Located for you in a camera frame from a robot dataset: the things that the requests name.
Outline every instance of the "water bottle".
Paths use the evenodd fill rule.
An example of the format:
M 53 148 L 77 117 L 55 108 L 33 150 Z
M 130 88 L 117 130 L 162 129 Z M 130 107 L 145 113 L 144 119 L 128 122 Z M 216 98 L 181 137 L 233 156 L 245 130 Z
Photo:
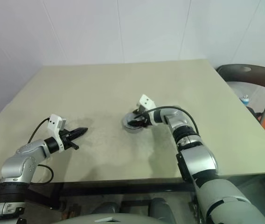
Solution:
M 243 97 L 239 98 L 241 102 L 243 102 L 244 105 L 248 105 L 249 104 L 249 96 L 248 95 L 244 95 Z

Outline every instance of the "table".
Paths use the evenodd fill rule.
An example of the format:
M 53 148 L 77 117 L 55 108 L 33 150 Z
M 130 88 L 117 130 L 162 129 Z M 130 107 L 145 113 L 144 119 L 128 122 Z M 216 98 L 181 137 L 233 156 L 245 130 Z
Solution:
M 88 127 L 80 149 L 52 154 L 53 182 L 180 177 L 167 126 L 137 134 L 121 126 L 142 94 L 159 105 L 179 105 L 195 119 L 214 153 L 219 175 L 265 173 L 265 130 L 207 60 L 46 66 L 0 113 L 0 168 L 41 120 L 55 113 L 66 128 Z M 35 136 L 48 138 L 46 125 Z M 35 179 L 44 181 L 43 171 Z

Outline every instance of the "chair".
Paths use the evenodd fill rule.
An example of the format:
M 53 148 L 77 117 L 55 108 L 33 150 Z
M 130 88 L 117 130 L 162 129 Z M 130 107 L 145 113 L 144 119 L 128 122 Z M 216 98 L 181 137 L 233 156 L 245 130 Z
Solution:
M 226 82 L 245 82 L 265 87 L 265 67 L 251 64 L 227 64 L 216 70 Z M 265 118 L 265 109 L 260 124 Z

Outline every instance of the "black cable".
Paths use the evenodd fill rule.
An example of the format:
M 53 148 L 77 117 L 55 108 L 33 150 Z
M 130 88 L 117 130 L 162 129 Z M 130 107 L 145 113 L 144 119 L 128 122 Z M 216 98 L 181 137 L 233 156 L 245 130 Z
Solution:
M 31 135 L 31 137 L 30 137 L 30 139 L 29 139 L 29 141 L 28 141 L 28 144 L 32 141 L 32 139 L 33 139 L 35 133 L 36 133 L 37 130 L 40 128 L 40 126 L 41 126 L 44 122 L 46 122 L 46 121 L 49 121 L 49 118 L 44 119 L 44 120 L 43 120 L 42 122 L 40 122 L 40 124 L 35 128 L 35 130 L 33 131 L 32 135 Z
M 41 185 L 45 185 L 45 184 L 50 183 L 52 181 L 52 179 L 54 178 L 54 171 L 53 171 L 53 169 L 51 167 L 47 166 L 47 165 L 39 164 L 38 166 L 39 167 L 45 167 L 45 168 L 47 168 L 51 172 L 51 178 L 48 181 L 43 182 L 43 183 L 33 183 L 33 182 L 31 182 L 30 184 L 41 186 Z
M 193 119 L 193 117 L 186 110 L 183 110 L 182 108 L 177 107 L 177 106 L 159 106 L 159 107 L 153 108 L 151 110 L 148 110 L 148 111 L 145 111 L 145 112 L 139 114 L 138 116 L 135 117 L 135 119 L 139 118 L 141 116 L 144 116 L 144 114 L 150 113 L 152 111 L 156 111 L 156 110 L 160 110 L 160 109 L 167 109 L 167 108 L 172 108 L 172 109 L 176 109 L 176 110 L 184 112 L 193 122 L 195 130 L 196 130 L 197 134 L 199 135 L 199 130 L 198 130 L 197 124 L 196 124 L 195 120 Z
M 30 139 L 29 139 L 29 141 L 28 141 L 28 144 L 32 141 L 32 139 L 33 139 L 35 133 L 36 133 L 37 130 L 40 128 L 40 126 L 41 126 L 44 122 L 46 122 L 46 121 L 49 121 L 49 118 L 46 118 L 46 119 L 44 119 L 42 122 L 40 122 L 40 124 L 39 124 L 39 125 L 36 127 L 36 129 L 33 131 L 32 135 L 31 135 L 31 137 L 30 137 Z M 51 172 L 51 178 L 50 178 L 48 181 L 43 182 L 43 183 L 33 183 L 33 182 L 31 182 L 30 184 L 41 186 L 41 185 L 45 185 L 45 184 L 47 184 L 47 183 L 50 183 L 50 182 L 52 181 L 52 179 L 54 178 L 54 171 L 53 171 L 53 169 L 52 169 L 51 167 L 47 166 L 47 165 L 42 165 L 42 164 L 38 164 L 37 166 L 38 166 L 38 167 L 45 167 L 45 168 L 47 168 L 47 169 Z

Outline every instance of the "silver robot arm segment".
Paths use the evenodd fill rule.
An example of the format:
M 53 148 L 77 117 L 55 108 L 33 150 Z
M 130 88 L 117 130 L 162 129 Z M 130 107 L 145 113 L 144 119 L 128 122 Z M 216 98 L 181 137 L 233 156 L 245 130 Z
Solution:
M 136 116 L 138 110 L 135 116 L 125 117 L 123 125 L 127 131 L 131 132 L 133 125 L 138 127 L 138 131 L 148 125 L 159 123 L 168 125 L 178 150 L 176 158 L 179 170 L 185 181 L 194 184 L 198 205 L 205 222 L 265 224 L 265 217 L 240 190 L 231 182 L 218 177 L 218 166 L 214 155 L 194 131 L 182 111 L 157 108 L 149 112 L 149 115 L 138 117 L 138 122 L 134 121 Z
M 70 147 L 78 149 L 72 140 L 82 136 L 88 128 L 64 129 L 65 119 L 52 114 L 48 130 L 52 137 L 37 140 L 19 148 L 8 158 L 0 175 L 0 224 L 25 224 L 19 217 L 25 210 L 25 196 L 36 167 L 54 152 L 62 152 Z

